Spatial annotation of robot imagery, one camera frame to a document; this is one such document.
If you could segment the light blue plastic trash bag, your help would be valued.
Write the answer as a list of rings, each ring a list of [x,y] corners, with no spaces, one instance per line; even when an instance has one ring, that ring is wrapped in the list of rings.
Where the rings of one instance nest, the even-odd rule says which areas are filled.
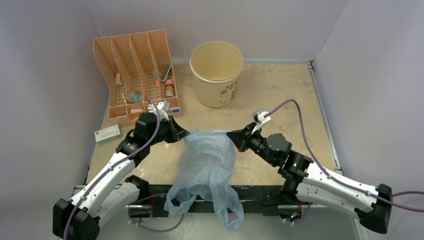
[[[223,227],[239,229],[245,213],[238,193],[230,186],[237,155],[227,132],[194,130],[183,140],[176,181],[166,194],[164,210],[185,214],[200,197],[212,203]]]

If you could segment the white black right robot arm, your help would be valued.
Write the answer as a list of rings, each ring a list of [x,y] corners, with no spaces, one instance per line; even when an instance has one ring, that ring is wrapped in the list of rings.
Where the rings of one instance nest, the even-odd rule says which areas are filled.
[[[386,234],[392,207],[392,189],[361,183],[327,168],[320,169],[310,157],[292,149],[281,133],[263,137],[254,122],[245,128],[227,132],[239,152],[251,150],[269,165],[277,167],[285,179],[280,196],[288,204],[296,200],[338,210],[359,220],[375,233]]]

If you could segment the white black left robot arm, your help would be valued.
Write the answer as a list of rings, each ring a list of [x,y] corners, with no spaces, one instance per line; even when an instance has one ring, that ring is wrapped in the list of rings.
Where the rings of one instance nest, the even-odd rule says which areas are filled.
[[[151,146],[176,143],[188,135],[172,116],[142,113],[101,172],[69,200],[55,203],[52,233],[63,240],[95,240],[126,205],[148,201],[149,182],[129,174],[150,154]]]

